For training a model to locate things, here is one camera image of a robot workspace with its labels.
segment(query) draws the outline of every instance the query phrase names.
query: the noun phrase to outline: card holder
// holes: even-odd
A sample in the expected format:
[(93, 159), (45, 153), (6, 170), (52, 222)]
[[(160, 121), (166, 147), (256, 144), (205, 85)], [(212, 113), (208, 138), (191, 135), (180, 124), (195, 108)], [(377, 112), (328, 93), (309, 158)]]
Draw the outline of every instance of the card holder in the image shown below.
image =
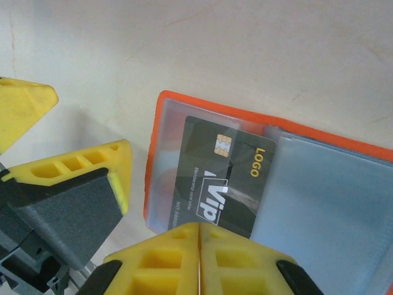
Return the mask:
[[(179, 207), (175, 216), (176, 180), (193, 178), (192, 170), (178, 171), (189, 116), (276, 142), (252, 240), (293, 256), (325, 294), (386, 294), (393, 282), (392, 150), (165, 91), (157, 101), (145, 178), (144, 217), (156, 233), (180, 225), (179, 214), (189, 217), (184, 222), (200, 221), (196, 207)], [(232, 198), (228, 191), (219, 194)], [(236, 208), (240, 223), (246, 211)], [(236, 232), (234, 223), (220, 225)]]

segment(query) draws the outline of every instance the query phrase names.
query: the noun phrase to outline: yellow plastic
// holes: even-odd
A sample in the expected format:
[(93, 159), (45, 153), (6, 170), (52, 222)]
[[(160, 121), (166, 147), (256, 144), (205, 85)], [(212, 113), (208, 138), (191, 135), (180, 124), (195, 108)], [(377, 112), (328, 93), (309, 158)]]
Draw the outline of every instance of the yellow plastic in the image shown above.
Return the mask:
[(109, 255), (104, 262), (123, 265), (104, 295), (197, 295), (199, 285), (202, 295), (293, 295), (276, 267), (282, 259), (296, 263), (213, 224), (188, 223)]
[(201, 294), (293, 295), (276, 266), (296, 263), (272, 250), (213, 224), (201, 224)]
[(52, 186), (105, 167), (109, 170), (111, 188), (125, 215), (131, 189), (131, 164), (130, 143), (119, 140), (9, 168), (9, 173), (1, 180), (5, 182), (15, 178), (19, 183)]
[(104, 295), (198, 294), (198, 236), (189, 223), (109, 255), (123, 265)]
[(0, 78), (0, 154), (58, 102), (48, 85)]

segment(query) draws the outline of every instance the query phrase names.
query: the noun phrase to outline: card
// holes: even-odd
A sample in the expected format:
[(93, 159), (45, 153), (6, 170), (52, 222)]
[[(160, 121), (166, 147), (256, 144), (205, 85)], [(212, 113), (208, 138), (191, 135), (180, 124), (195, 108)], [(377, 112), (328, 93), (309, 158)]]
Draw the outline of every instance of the card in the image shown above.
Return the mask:
[(169, 228), (211, 222), (249, 238), (276, 143), (188, 116)]

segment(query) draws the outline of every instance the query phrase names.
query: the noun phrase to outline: vip card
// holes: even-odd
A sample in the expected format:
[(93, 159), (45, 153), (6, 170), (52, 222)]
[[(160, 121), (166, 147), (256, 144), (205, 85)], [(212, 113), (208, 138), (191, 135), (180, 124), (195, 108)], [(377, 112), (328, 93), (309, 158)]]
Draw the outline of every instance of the vip card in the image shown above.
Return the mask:
[(250, 237), (276, 143), (188, 116), (169, 229), (211, 222)]

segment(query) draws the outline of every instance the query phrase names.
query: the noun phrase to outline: yellow clamp jaw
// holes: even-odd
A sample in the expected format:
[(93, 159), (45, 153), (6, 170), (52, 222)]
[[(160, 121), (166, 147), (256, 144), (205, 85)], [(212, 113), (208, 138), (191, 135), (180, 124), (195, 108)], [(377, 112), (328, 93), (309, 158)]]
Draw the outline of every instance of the yellow clamp jaw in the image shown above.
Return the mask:
[(77, 295), (323, 295), (289, 256), (189, 223), (109, 255)]
[(48, 85), (0, 77), (0, 154), (58, 102)]
[(114, 141), (0, 172), (0, 198), (73, 269), (128, 210), (131, 147)]

